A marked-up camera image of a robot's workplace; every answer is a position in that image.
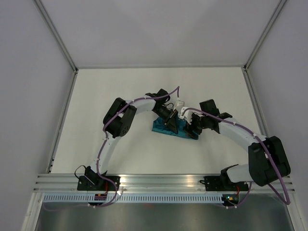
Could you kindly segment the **teal cloth napkin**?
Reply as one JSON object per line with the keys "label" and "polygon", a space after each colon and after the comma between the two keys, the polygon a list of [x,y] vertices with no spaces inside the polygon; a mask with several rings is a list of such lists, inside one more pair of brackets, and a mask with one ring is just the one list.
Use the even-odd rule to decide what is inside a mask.
{"label": "teal cloth napkin", "polygon": [[177,117],[177,126],[178,126],[178,133],[176,134],[171,129],[169,129],[167,126],[165,126],[163,119],[159,117],[153,121],[152,132],[169,135],[169,136],[175,136],[175,137],[184,138],[184,139],[199,140],[199,135],[197,133],[194,133],[194,135],[196,136],[192,137],[186,132],[185,130],[186,121],[185,120],[181,120]]}

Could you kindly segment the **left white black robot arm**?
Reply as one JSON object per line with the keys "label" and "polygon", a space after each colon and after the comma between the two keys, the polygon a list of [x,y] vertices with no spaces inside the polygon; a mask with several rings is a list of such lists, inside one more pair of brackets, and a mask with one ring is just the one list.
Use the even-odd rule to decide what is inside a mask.
{"label": "left white black robot arm", "polygon": [[137,114],[153,111],[163,120],[163,125],[167,129],[178,134],[178,111],[168,109],[165,103],[170,100],[171,94],[179,94],[179,89],[177,87],[170,93],[160,89],[157,93],[147,93],[141,98],[127,101],[116,98],[103,118],[105,138],[98,155],[89,166],[82,166],[85,172],[83,175],[76,176],[78,180],[86,180],[88,185],[96,191],[104,187],[107,180],[105,174],[108,171],[109,161],[115,147],[120,139],[128,133]]}

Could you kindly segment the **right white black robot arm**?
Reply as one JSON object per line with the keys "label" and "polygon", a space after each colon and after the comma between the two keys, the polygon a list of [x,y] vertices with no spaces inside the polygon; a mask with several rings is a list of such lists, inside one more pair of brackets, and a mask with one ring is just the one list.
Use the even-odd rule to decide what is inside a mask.
{"label": "right white black robot arm", "polygon": [[184,132],[197,139],[204,129],[223,135],[248,154],[248,162],[224,168],[220,174],[220,185],[231,190],[238,182],[254,182],[258,186],[268,185],[291,173],[282,141],[276,137],[257,134],[241,125],[229,113],[221,113],[214,100],[200,103],[200,109],[183,107],[179,118],[186,122]]}

